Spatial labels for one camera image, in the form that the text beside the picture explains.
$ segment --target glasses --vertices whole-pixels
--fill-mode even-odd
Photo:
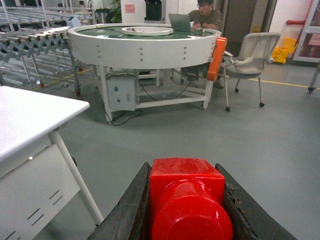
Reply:
[[[199,9],[199,8],[205,8],[205,7],[208,7],[208,6],[209,6],[209,4],[197,4],[196,6],[197,6],[197,7],[198,7],[198,9]]]

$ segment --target yellow mop bucket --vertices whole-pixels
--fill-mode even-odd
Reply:
[[[272,53],[272,58],[276,63],[286,63],[286,58],[289,55],[289,49],[285,47],[276,47]]]
[[[294,50],[296,50],[297,46],[296,45],[297,39],[291,38],[291,37],[286,37],[284,38],[284,47],[289,50],[289,54],[292,54]]]

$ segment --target red sign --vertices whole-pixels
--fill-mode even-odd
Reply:
[[[126,14],[135,14],[136,13],[136,7],[134,4],[125,4],[124,9],[125,9]]]

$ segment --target red object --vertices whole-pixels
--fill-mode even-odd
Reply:
[[[304,20],[287,20],[285,24],[287,25],[305,25],[306,21]]]
[[[232,240],[222,207],[225,177],[206,160],[155,159],[150,173],[150,239]]]
[[[215,41],[215,48],[212,53],[213,61],[209,65],[206,79],[210,81],[217,81],[222,59],[224,58],[227,47],[227,39],[225,37],[218,37]]]

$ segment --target white chair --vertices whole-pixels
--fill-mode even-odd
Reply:
[[[230,111],[229,100],[228,100],[228,87],[227,87],[227,77],[238,79],[235,92],[238,93],[238,85],[240,79],[251,79],[258,78],[259,82],[259,93],[260,93],[260,107],[263,107],[262,93],[261,93],[261,80],[260,74],[264,70],[264,64],[272,63],[271,58],[272,52],[274,51],[278,40],[280,38],[280,33],[273,32],[260,32],[260,33],[250,33],[244,37],[243,43],[241,45],[241,50],[239,56],[233,60],[233,55],[226,52],[230,57],[230,62],[226,61],[223,65],[223,78],[226,96],[226,108],[227,112]]]

